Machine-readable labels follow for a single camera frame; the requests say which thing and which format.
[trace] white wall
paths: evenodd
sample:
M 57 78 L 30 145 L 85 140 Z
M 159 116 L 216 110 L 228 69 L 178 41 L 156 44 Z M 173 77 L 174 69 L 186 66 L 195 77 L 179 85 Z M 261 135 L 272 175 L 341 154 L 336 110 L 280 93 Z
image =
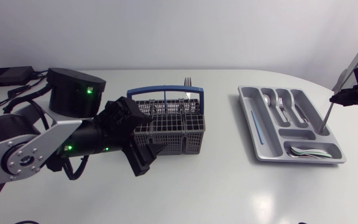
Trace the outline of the white wall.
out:
M 249 68 L 331 88 L 357 51 L 356 0 L 0 1 L 0 67 Z

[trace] white table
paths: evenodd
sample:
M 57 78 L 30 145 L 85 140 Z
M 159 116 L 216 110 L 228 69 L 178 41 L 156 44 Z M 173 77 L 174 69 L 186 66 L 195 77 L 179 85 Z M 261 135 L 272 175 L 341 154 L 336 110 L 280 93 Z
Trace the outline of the white table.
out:
M 237 87 L 301 88 L 323 116 L 331 90 L 256 70 L 85 73 L 107 81 L 101 109 L 128 89 L 181 85 L 191 77 L 193 86 L 205 92 L 201 153 L 160 156 L 140 177 L 133 175 L 122 152 L 91 156 L 76 181 L 43 168 L 5 185 L 0 223 L 358 223 L 358 106 L 335 105 L 328 121 L 347 157 L 345 164 L 259 162 Z M 0 100 L 10 88 L 0 88 Z

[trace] cutlery basket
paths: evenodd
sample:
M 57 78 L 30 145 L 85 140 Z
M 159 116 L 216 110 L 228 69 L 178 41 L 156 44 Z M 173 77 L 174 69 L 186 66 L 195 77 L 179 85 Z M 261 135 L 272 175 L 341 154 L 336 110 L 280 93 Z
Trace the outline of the cutlery basket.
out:
M 164 100 L 136 101 L 140 111 L 153 121 L 135 128 L 135 142 L 139 146 L 148 143 L 167 145 L 159 156 L 199 154 L 205 132 L 204 90 L 193 86 L 148 86 L 128 90 L 127 97 L 132 99 L 133 95 L 156 91 L 164 92 Z M 167 100 L 166 91 L 198 93 L 200 100 Z

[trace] cutlery tray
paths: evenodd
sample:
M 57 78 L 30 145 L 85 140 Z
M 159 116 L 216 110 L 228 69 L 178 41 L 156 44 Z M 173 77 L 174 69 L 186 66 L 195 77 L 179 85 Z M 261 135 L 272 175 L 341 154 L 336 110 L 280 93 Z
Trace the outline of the cutlery tray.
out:
M 239 86 L 238 90 L 258 160 L 320 164 L 346 162 L 329 128 L 326 126 L 322 133 L 317 132 L 323 119 L 302 90 L 257 86 Z M 263 95 L 270 97 L 270 105 L 265 102 Z M 279 98 L 283 101 L 288 121 L 279 107 Z M 291 157 L 292 146 L 323 149 L 332 158 Z

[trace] fork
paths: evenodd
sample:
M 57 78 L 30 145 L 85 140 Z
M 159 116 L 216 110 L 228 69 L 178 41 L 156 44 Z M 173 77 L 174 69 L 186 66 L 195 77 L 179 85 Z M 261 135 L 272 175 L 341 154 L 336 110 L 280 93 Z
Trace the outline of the fork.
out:
M 283 113 L 286 121 L 288 121 L 288 114 L 284 109 L 283 98 L 281 98 L 281 97 L 278 98 L 278 107 L 280 107 L 280 110 Z
M 191 86 L 191 77 L 185 78 L 184 86 Z M 186 93 L 187 98 L 190 100 L 191 93 Z

